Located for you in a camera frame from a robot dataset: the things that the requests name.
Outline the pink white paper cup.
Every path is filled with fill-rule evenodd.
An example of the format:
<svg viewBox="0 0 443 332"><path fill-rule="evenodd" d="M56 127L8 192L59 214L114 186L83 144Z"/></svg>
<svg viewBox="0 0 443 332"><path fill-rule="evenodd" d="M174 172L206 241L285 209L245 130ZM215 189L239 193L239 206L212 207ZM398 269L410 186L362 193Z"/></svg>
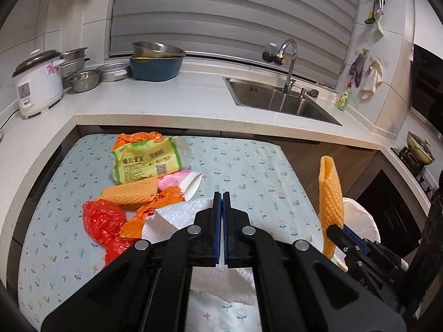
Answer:
<svg viewBox="0 0 443 332"><path fill-rule="evenodd" d="M179 187L186 201L192 199L199 189L203 174L190 169L183 169L158 180L158 189L163 191L168 187Z"/></svg>

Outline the stainless steel sink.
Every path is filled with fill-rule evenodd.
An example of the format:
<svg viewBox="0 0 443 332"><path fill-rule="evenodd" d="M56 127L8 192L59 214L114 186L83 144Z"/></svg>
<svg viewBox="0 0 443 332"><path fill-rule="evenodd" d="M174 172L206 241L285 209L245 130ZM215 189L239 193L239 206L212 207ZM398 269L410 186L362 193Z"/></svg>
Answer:
<svg viewBox="0 0 443 332"><path fill-rule="evenodd" d="M284 94L280 88L259 82L229 77L224 77L223 80L238 106L295 115L341 126L335 117L305 93L305 89L295 89L289 94Z"/></svg>

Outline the grey window blind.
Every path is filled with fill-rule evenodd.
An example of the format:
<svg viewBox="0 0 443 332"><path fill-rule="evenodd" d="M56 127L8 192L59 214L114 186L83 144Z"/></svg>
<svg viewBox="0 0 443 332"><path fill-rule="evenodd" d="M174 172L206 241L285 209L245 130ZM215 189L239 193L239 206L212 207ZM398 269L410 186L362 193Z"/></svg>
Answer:
<svg viewBox="0 0 443 332"><path fill-rule="evenodd" d="M194 56L261 64L269 43L297 43L294 74L335 86L359 0L114 0L110 54L135 41L177 46Z"/></svg>

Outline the white rice cooker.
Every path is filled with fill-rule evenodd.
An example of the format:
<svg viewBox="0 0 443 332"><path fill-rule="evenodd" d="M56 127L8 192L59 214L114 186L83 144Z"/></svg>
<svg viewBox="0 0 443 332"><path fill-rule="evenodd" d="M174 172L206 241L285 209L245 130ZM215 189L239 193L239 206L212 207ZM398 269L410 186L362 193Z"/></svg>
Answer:
<svg viewBox="0 0 443 332"><path fill-rule="evenodd" d="M63 62L57 50L35 50L16 67L12 79L16 86L20 113L24 118L45 113L62 99L59 67Z"/></svg>

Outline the chrome kitchen faucet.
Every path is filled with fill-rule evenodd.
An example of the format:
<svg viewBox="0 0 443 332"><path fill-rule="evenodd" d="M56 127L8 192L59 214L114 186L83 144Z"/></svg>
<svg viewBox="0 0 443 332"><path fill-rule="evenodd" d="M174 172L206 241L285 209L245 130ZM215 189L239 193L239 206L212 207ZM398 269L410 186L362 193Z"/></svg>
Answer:
<svg viewBox="0 0 443 332"><path fill-rule="evenodd" d="M288 49L288 47L292 48L292 54L290 58L285 57L286 49ZM297 43L292 38L285 40L280 47L275 45L275 43L268 43L265 46L264 51L262 52L261 58L264 62L279 66L288 66L287 77L282 88L283 94L289 94L291 92L291 89L293 88L293 85L295 84L295 80L292 78L292 74L295 61L297 59L297 53Z"/></svg>

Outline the wooden base cabinet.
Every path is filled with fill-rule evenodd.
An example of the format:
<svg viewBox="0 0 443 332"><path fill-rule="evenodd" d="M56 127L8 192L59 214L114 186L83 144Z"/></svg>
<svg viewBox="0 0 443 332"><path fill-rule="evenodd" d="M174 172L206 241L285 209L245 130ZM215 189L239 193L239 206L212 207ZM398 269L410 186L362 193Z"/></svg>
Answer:
<svg viewBox="0 0 443 332"><path fill-rule="evenodd" d="M376 150L367 148L300 139L277 139L272 143L282 148L317 214L319 213L318 175L321 157L328 155L334 159L342 194L346 196L377 153Z"/></svg>

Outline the orange foam fruit net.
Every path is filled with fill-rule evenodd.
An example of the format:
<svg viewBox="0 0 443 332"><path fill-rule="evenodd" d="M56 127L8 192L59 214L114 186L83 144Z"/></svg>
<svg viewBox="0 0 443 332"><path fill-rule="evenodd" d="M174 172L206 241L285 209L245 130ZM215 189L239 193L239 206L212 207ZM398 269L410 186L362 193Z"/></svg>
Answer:
<svg viewBox="0 0 443 332"><path fill-rule="evenodd" d="M327 237L327 228L337 225L343 228L345 221L342 188L334 159L322 156L318 175L319 213L323 233L323 255L332 259L336 245Z"/></svg>

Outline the stacked steel pots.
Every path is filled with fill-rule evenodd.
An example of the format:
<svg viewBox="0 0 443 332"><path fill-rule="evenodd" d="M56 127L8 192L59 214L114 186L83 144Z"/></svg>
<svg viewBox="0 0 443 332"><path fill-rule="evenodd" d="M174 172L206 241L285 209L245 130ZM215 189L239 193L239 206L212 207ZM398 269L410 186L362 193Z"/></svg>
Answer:
<svg viewBox="0 0 443 332"><path fill-rule="evenodd" d="M86 58L86 50L86 47L80 47L61 53L60 59L63 62L60 65L60 74L64 89L70 87L68 77L82 70L89 61L89 58Z"/></svg>

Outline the hanging green utensil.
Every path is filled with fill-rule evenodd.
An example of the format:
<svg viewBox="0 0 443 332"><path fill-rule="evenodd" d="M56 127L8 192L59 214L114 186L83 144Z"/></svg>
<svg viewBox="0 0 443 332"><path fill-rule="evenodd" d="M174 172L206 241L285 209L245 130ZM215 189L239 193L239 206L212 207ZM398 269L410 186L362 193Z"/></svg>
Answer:
<svg viewBox="0 0 443 332"><path fill-rule="evenodd" d="M384 14L384 5L386 0L373 0L372 10L369 17L365 19L364 23L366 25L372 25L378 22Z"/></svg>

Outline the red plastic bag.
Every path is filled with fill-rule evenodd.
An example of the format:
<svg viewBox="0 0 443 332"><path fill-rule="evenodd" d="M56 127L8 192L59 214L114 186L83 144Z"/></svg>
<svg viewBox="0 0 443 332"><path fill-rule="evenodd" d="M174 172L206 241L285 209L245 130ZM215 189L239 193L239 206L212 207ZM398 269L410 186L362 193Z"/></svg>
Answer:
<svg viewBox="0 0 443 332"><path fill-rule="evenodd" d="M105 265L111 264L134 243L119 234L126 222L125 212L113 202L97 199L83 204L84 229L95 243L105 248Z"/></svg>

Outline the floral blue tablecloth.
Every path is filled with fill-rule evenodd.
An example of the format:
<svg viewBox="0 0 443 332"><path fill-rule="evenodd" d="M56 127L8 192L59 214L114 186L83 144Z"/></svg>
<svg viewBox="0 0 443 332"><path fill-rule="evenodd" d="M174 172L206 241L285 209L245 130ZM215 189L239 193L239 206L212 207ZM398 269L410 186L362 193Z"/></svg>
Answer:
<svg viewBox="0 0 443 332"><path fill-rule="evenodd" d="M168 239L229 193L231 205L276 240L321 249L321 224L283 150L216 137L166 138L161 153L181 169L159 181L114 181L115 136L78 140L47 183L25 234L18 273L21 313L43 320L138 238Z"/></svg>

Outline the green dish soap bottle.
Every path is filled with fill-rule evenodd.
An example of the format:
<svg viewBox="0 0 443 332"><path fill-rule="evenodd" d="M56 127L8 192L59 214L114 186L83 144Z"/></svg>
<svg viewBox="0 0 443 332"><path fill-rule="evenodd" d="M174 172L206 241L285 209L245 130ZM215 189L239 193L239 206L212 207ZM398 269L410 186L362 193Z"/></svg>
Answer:
<svg viewBox="0 0 443 332"><path fill-rule="evenodd" d="M342 91L342 94L340 94L339 99L337 101L336 107L340 111L344 111L348 106L351 94L352 94L352 82L349 82L346 88Z"/></svg>

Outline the black gas stove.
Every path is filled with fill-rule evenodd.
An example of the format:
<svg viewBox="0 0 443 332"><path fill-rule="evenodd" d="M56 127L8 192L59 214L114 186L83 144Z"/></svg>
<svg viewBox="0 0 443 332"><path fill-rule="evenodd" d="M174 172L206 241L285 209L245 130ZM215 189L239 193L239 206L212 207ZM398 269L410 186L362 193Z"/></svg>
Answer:
<svg viewBox="0 0 443 332"><path fill-rule="evenodd" d="M393 153L403 162L406 169L414 176L415 180L424 191L428 200L432 199L436 189L432 186L430 180L425 176L424 164L422 164L414 155L409 151L407 147L403 148L390 148Z"/></svg>

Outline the steel round tray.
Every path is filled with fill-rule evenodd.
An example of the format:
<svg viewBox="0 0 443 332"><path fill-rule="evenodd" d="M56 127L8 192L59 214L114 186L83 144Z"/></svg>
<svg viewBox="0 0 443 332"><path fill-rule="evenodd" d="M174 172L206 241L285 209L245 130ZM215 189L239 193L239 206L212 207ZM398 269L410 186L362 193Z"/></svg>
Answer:
<svg viewBox="0 0 443 332"><path fill-rule="evenodd" d="M131 66L128 62L112 62L103 64L100 71L99 82L117 82L132 76Z"/></svg>

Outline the yellow green snack bag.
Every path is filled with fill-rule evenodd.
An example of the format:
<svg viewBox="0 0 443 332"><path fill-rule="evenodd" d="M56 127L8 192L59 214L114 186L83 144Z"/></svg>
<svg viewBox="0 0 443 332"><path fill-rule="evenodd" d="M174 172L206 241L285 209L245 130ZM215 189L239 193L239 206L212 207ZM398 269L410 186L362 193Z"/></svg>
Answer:
<svg viewBox="0 0 443 332"><path fill-rule="evenodd" d="M184 136L131 142L111 152L112 178L126 184L160 178L190 166L192 150Z"/></svg>

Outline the wok on stove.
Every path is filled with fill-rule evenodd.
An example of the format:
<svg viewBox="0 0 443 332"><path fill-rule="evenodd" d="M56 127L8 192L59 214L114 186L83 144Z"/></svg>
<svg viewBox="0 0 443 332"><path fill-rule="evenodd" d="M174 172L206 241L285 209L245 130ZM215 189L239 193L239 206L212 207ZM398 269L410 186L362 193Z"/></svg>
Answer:
<svg viewBox="0 0 443 332"><path fill-rule="evenodd" d="M426 140L422 140L411 131L408 131L407 134L407 144L408 150L424 166L428 166L435 161L435 158L429 149L431 145Z"/></svg>

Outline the trash bin with white liner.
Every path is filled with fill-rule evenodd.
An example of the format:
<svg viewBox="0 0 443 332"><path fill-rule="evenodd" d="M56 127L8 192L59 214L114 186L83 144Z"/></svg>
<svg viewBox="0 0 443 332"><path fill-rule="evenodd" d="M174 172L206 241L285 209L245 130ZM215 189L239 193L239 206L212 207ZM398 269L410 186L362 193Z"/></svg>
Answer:
<svg viewBox="0 0 443 332"><path fill-rule="evenodd" d="M326 222L324 222L322 210L323 202L319 202L320 214L319 218L321 221L321 230L323 234L323 250L325 252L325 247L330 245L332 247L332 241L330 241L326 236ZM377 225L371 214L369 214L366 209L361 206L358 202L353 199L344 197L343 198L344 207L344 223L348 226L354 233L356 233L360 238L367 238L370 241L381 242L380 234ZM334 245L334 255L330 256L330 260L337 264L344 272L348 270L345 264L345 254Z"/></svg>

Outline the small steel bowl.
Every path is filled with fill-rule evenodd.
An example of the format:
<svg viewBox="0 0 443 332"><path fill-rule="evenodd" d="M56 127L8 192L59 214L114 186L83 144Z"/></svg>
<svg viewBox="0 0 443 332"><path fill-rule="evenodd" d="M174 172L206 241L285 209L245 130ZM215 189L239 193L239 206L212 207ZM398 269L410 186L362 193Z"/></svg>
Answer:
<svg viewBox="0 0 443 332"><path fill-rule="evenodd" d="M82 71L70 76L68 82L75 93L87 92L98 85L100 74L98 69Z"/></svg>

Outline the white paper towel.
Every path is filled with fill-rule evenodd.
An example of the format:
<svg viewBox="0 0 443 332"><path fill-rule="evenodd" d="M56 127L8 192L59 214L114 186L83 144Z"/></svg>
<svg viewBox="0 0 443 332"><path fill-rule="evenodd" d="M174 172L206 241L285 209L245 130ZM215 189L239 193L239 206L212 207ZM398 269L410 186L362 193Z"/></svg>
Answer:
<svg viewBox="0 0 443 332"><path fill-rule="evenodd" d="M157 243L166 241L180 229L194 223L197 212L211 209L212 198L197 198L155 209L151 217L144 219L142 238ZM257 303L252 270L250 268L228 268L218 260L221 243L213 236L204 240L197 248L210 262L209 267L195 267L191 288L198 292L214 295L229 303L253 306Z"/></svg>

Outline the white hanging cloth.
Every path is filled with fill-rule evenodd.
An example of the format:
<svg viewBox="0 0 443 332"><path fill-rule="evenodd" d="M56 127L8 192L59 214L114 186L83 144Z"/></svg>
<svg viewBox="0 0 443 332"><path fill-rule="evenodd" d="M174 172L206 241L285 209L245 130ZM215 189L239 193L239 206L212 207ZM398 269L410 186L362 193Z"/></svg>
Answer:
<svg viewBox="0 0 443 332"><path fill-rule="evenodd" d="M369 63L368 77L363 87L360 89L360 98L362 100L368 100L372 97L378 87L382 84L383 79L384 71L381 62L379 60L371 60Z"/></svg>

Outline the orange crumpled wrapper far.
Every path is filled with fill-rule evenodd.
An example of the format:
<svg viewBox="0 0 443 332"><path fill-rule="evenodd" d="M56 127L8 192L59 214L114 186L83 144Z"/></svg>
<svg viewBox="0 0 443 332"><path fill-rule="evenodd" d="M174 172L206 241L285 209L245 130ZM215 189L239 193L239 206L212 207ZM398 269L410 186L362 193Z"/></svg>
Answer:
<svg viewBox="0 0 443 332"><path fill-rule="evenodd" d="M121 133L117 136L116 141L113 146L113 151L121 146L136 143L136 142L147 142L153 140L154 142L161 142L164 139L161 133L152 132L138 132L132 134Z"/></svg>

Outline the dark blue basin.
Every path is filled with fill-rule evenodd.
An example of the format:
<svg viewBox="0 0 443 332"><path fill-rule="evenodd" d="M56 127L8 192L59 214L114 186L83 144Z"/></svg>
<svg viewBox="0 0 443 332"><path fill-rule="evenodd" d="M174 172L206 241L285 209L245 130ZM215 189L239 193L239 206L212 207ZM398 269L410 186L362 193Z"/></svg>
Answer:
<svg viewBox="0 0 443 332"><path fill-rule="evenodd" d="M134 79L148 82L164 82L175 78L182 66L183 57L129 58Z"/></svg>

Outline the dark scrubber by sink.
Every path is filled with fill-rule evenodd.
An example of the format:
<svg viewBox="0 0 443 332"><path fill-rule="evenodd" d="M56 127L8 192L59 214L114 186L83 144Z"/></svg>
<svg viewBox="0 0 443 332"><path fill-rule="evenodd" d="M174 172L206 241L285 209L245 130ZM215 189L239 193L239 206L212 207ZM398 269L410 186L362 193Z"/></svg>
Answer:
<svg viewBox="0 0 443 332"><path fill-rule="evenodd" d="M310 97L316 98L319 95L319 91L316 89L311 89L307 92Z"/></svg>

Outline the steel bowl in basin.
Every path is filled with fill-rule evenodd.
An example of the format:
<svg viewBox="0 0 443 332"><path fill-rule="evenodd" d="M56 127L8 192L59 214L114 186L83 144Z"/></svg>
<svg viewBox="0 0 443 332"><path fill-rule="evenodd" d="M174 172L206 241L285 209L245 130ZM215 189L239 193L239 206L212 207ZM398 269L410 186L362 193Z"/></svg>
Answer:
<svg viewBox="0 0 443 332"><path fill-rule="evenodd" d="M132 43L133 56L137 58L180 58L186 52L178 47L152 41L136 41Z"/></svg>

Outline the orange plastic wrapper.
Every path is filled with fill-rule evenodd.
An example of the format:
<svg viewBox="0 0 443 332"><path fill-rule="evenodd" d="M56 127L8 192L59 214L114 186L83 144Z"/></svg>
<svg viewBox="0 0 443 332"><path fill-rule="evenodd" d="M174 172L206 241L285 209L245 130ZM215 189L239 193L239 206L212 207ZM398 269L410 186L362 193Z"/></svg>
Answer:
<svg viewBox="0 0 443 332"><path fill-rule="evenodd" d="M184 201L185 199L179 187L166 188L137 209L136 214L122 225L119 231L119 237L129 240L140 239L146 218L153 216L159 208Z"/></svg>

